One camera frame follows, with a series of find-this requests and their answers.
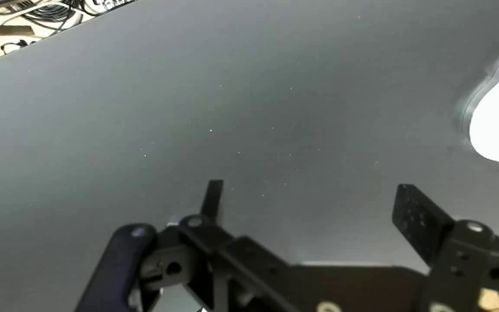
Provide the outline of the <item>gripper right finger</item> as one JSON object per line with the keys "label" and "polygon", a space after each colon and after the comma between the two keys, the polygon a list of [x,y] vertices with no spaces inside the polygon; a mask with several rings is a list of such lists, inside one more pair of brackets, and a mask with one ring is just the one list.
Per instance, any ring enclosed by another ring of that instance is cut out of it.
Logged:
{"label": "gripper right finger", "polygon": [[499,235],[455,220],[413,184],[397,186],[392,223],[428,266],[414,312],[486,312],[481,292],[499,294]]}

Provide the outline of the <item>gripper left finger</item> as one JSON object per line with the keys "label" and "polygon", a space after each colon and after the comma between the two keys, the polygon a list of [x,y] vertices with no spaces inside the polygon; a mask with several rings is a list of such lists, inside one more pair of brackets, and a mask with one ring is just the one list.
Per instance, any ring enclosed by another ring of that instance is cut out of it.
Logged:
{"label": "gripper left finger", "polygon": [[223,185],[210,180],[200,213],[162,231],[145,223],[116,229],[75,312],[156,312],[171,286],[183,286],[197,312],[303,312],[296,268],[218,225]]}

